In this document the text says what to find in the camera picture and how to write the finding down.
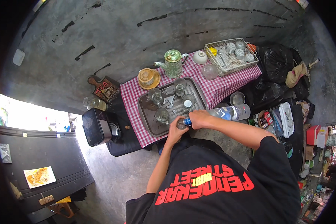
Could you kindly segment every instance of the black t-shirt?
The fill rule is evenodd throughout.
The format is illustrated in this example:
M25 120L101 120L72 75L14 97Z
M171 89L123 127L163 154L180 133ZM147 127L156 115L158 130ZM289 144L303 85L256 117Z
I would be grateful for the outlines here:
M126 203L126 223L296 223L299 211L284 146L266 137L248 171L223 151L182 150L156 194Z

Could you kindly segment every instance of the wooden cutting board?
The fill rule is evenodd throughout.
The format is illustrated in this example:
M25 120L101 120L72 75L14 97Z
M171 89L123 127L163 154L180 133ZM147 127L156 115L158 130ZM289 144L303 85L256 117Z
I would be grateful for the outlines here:
M91 75L87 82L95 86L93 94L107 103L111 103L120 92L120 89L110 82L107 76L100 80L97 76Z

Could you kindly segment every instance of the red checkered tablecloth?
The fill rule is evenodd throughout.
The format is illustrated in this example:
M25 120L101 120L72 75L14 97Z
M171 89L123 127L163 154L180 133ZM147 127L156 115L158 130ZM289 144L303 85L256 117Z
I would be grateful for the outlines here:
M261 74L259 67L254 65L246 69L233 72L224 77L218 76L213 80L206 80L201 74L201 69L204 65L198 65L193 62L193 54L194 52L189 54L188 59L183 65L182 77L188 76L194 79L194 81L202 89L209 109L213 108L225 97L240 89L251 80L256 79ZM174 82L175 79L168 78L164 74L164 70L162 68L158 68L157 71L161 74L161 82L159 83L158 87ZM142 148L167 136L163 135L157 138L152 137L144 128L144 125L139 116L138 99L147 92L148 90L144 90L139 86L138 77L121 84L122 99L126 107L129 120L132 124L132 128L136 133Z

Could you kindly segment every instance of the wire basket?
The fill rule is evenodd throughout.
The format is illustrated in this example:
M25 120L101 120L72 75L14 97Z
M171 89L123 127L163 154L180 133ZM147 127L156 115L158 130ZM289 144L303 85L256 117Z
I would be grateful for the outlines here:
M228 54L225 50L226 44L229 42L233 42L236 44L237 41L241 41L245 44L245 54L246 53L251 53L254 56L254 61L253 62L246 62L244 60L238 60L235 57L235 54ZM243 38L235 38L235 39L229 39L229 40L224 40L224 41L217 41L213 43L208 43L204 45L204 51L206 52L210 62L215 65L218 69L218 75L219 76L225 76L227 74L230 74L232 72L239 71L241 69L245 69L247 67L256 65L259 62L259 59L256 57L256 52L248 46L249 42L245 42ZM225 64L227 67L225 67L222 59L220 56L216 55L214 56L213 53L209 50L210 47L213 47L221 52L221 57L223 58Z

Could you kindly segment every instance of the concrete wall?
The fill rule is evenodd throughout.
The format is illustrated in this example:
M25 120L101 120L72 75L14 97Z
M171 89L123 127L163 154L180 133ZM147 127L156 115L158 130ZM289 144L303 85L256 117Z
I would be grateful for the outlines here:
M303 24L281 43L299 49L307 64L320 59L310 70L309 100L315 104L312 125L336 122L336 46L318 14L310 7L302 17Z
M50 0L18 32L0 92L82 114L92 74L124 83L169 49L189 53L237 37L279 41L303 14L287 0ZM17 48L26 53L21 66L12 63Z

